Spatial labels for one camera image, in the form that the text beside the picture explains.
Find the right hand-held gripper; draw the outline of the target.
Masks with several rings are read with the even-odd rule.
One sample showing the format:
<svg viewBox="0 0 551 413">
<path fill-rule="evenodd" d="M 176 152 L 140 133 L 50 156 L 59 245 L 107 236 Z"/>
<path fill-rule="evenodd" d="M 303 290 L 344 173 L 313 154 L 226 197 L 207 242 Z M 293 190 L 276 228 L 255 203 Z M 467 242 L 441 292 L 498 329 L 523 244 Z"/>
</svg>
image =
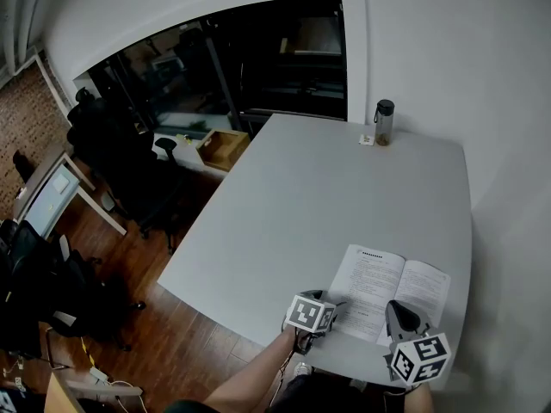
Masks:
<svg viewBox="0 0 551 413">
<path fill-rule="evenodd" d="M 392 299 L 385 311 L 390 353 L 385 356 L 390 380 L 408 387 L 438 379 L 451 351 L 444 333 L 415 305 Z"/>
</svg>

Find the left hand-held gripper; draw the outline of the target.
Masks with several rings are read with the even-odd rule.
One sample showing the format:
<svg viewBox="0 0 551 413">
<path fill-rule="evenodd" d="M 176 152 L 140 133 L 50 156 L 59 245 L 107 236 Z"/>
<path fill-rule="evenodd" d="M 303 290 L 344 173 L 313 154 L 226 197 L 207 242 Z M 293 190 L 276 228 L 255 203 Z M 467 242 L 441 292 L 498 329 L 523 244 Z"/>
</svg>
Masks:
<svg viewBox="0 0 551 413">
<path fill-rule="evenodd" d="M 292 329 L 293 351 L 306 355 L 316 340 L 331 332 L 336 319 L 342 318 L 346 310 L 346 301 L 335 304 L 326 300 L 323 290 L 303 291 L 295 294 L 282 320 L 282 330 Z"/>
</svg>

